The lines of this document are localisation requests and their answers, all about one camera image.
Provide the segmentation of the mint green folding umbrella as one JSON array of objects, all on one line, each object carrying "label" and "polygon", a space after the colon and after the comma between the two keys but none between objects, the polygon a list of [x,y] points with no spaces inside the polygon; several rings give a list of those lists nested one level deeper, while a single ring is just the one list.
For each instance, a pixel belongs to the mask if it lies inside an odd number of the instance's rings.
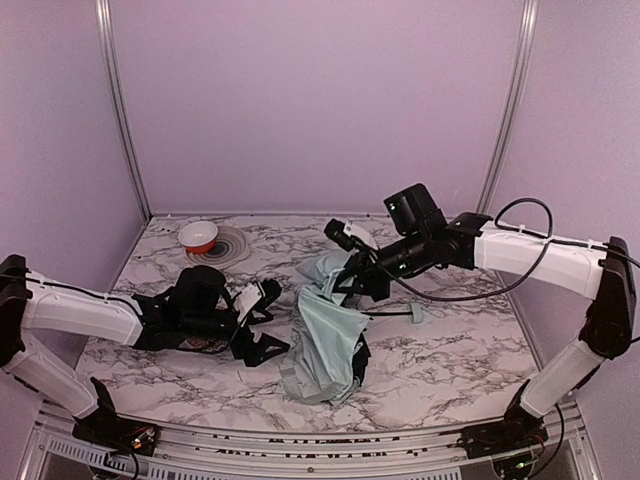
[{"label": "mint green folding umbrella", "polygon": [[293,346],[279,365],[287,396],[307,405],[339,405],[363,383],[370,350],[364,331],[372,319],[343,306],[351,279],[340,282],[350,255],[330,251],[296,267],[304,284],[297,296]]}]

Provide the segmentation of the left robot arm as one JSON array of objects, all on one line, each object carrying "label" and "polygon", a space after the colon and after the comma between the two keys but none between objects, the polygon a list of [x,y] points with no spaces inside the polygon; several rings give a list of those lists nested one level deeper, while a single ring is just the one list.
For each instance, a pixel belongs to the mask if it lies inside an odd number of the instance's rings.
[{"label": "left robot arm", "polygon": [[30,271],[20,255],[1,264],[1,369],[64,408],[75,438],[123,454],[150,456],[159,428],[121,417],[107,387],[51,352],[34,333],[53,330],[96,337],[135,350],[217,355],[229,351],[257,367],[289,351],[288,343],[252,326],[268,323],[282,289],[274,279],[236,294],[219,270],[196,265],[163,292],[146,296],[84,290]]}]

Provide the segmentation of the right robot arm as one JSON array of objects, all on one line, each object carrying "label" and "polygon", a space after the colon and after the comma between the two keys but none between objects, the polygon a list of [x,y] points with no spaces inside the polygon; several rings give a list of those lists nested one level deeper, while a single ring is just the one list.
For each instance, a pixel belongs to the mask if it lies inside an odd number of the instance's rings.
[{"label": "right robot arm", "polygon": [[557,236],[551,214],[544,232],[472,212],[447,220],[422,183],[386,198],[384,205],[401,237],[385,247],[377,247],[373,237],[352,222],[332,219],[326,225],[325,235],[351,255],[335,292],[383,300],[393,282],[408,289],[408,279],[453,266],[516,276],[499,289],[501,295],[534,279],[589,300],[577,337],[518,389],[502,419],[466,427],[457,441],[470,459],[543,445],[548,438],[545,415],[558,411],[565,395],[637,341],[632,270],[639,263],[629,255],[627,243],[619,237],[596,242]]}]

